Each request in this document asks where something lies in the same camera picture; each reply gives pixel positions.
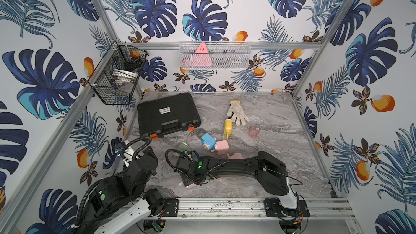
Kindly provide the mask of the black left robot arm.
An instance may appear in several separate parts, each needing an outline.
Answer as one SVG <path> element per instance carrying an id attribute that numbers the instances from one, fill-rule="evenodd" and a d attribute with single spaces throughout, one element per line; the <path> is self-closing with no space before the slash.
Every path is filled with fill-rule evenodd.
<path id="1" fill-rule="evenodd" d="M 71 234 L 94 233 L 104 220 L 140 197 L 148 203 L 150 215 L 157 216 L 163 211 L 165 199 L 160 192 L 155 188 L 145 191 L 147 182 L 156 175 L 158 166 L 158 158 L 150 146 L 152 138 L 140 137 L 129 143 L 122 141 L 116 146 L 121 148 L 118 155 L 126 159 L 125 152 L 139 141 L 144 144 L 133 152 L 125 169 L 95 182 L 87 189 L 70 227 Z"/>

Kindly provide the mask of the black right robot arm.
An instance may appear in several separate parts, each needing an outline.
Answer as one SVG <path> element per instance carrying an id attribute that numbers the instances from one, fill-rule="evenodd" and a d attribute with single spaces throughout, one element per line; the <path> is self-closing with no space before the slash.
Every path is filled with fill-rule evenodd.
<path id="1" fill-rule="evenodd" d="M 168 149 L 165 159 L 174 172 L 181 175 L 184 185 L 195 184 L 202 186 L 209 179 L 243 176 L 251 177 L 259 182 L 263 189 L 276 196 L 265 206 L 272 210 L 275 217 L 300 217 L 306 214 L 299 206 L 299 195 L 294 192 L 289 180 L 297 180 L 288 175 L 284 162 L 275 158 L 268 152 L 259 152 L 257 156 L 246 159 L 221 159 L 210 156 L 201 157 L 195 154 L 186 154 L 176 149 Z"/>

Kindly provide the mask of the yellow pencil sharpener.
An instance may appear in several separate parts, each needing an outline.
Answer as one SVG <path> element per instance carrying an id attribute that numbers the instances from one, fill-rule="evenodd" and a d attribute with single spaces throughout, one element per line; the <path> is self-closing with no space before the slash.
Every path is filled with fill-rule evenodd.
<path id="1" fill-rule="evenodd" d="M 227 139 L 232 134 L 232 129 L 233 129 L 233 121 L 231 119 L 226 119 L 224 122 L 224 134 L 226 135 Z"/>

